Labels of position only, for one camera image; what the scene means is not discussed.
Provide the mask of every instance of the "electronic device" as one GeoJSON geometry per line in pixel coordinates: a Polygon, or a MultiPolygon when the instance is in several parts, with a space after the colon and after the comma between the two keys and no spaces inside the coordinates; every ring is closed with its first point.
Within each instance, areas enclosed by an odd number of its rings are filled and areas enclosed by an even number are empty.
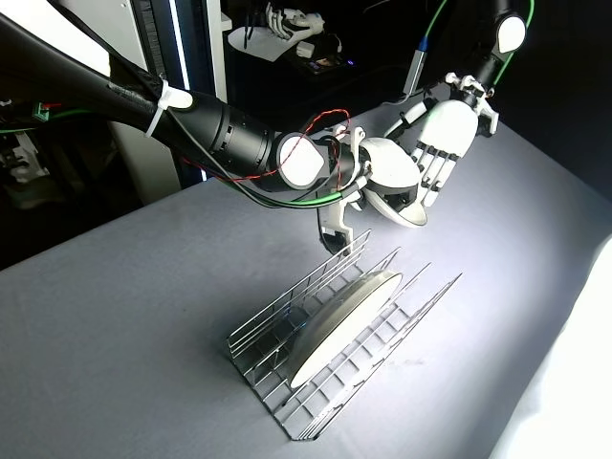
{"type": "Polygon", "coordinates": [[[358,208],[364,196],[391,220],[422,226],[425,207],[474,137],[494,134],[497,114],[488,98],[522,43],[526,23],[509,1],[493,3],[496,13],[483,38],[488,46],[481,47],[473,75],[449,73],[450,99],[426,98],[386,138],[366,138],[343,109],[320,114],[304,132],[277,134],[214,96],[174,88],[149,74],[72,13],[45,0],[0,2],[0,82],[22,98],[70,103],[134,126],[260,206],[325,208],[319,222],[325,247],[339,251],[348,244],[350,251],[353,231],[343,219],[348,205],[358,208]],[[338,113],[347,123],[334,135],[308,136],[322,117],[338,113]],[[394,140],[418,119],[425,119],[424,130],[408,155],[394,140]],[[270,194],[291,190],[302,195],[283,201],[270,194]],[[321,196],[306,199],[313,193],[321,196]]]}

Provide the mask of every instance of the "table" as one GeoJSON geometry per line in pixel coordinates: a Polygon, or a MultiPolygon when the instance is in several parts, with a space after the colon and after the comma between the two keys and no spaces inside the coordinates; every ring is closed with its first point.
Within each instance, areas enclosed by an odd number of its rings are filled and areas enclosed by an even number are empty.
{"type": "MultiPolygon", "coordinates": [[[[391,114],[355,122],[380,134],[391,114]]],[[[325,259],[314,212],[259,208],[212,182],[0,273],[0,456],[485,457],[612,232],[612,207],[500,125],[424,229],[371,208],[347,221],[373,229],[374,258],[400,245],[407,273],[432,261],[438,285],[464,276],[319,440],[287,440],[225,344],[325,259]]]]}

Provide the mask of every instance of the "plate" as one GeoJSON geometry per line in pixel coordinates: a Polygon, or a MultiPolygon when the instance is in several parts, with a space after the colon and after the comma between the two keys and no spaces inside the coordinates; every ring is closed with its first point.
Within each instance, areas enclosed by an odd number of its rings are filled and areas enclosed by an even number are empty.
{"type": "Polygon", "coordinates": [[[335,294],[311,318],[295,340],[288,360],[290,386],[300,387],[348,346],[393,295],[400,273],[377,271],[335,294]]]}

